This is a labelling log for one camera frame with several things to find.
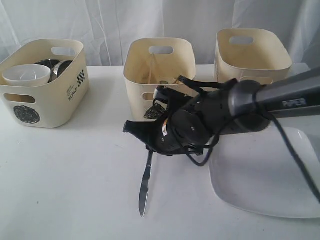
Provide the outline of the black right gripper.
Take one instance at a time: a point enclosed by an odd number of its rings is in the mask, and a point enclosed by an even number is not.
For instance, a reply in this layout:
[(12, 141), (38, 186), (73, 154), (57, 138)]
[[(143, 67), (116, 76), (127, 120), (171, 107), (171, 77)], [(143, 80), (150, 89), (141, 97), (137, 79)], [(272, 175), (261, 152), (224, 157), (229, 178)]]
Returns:
[(127, 120), (122, 130), (145, 143), (147, 150), (164, 156), (201, 155), (219, 131), (219, 115), (194, 109), (161, 112), (156, 121)]

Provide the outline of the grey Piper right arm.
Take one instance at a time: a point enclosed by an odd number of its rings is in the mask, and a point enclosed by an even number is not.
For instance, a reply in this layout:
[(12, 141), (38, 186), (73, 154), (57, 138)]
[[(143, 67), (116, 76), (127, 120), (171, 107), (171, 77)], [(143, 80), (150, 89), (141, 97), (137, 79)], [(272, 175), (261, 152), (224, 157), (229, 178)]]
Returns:
[(263, 113), (291, 118), (320, 112), (318, 68), (268, 85), (251, 79), (225, 83), (178, 79), (197, 95), (158, 86), (153, 108), (159, 111), (164, 103), (166, 110), (155, 121), (126, 121), (123, 127), (148, 150), (164, 156), (201, 155), (220, 136), (262, 131), (270, 123)]

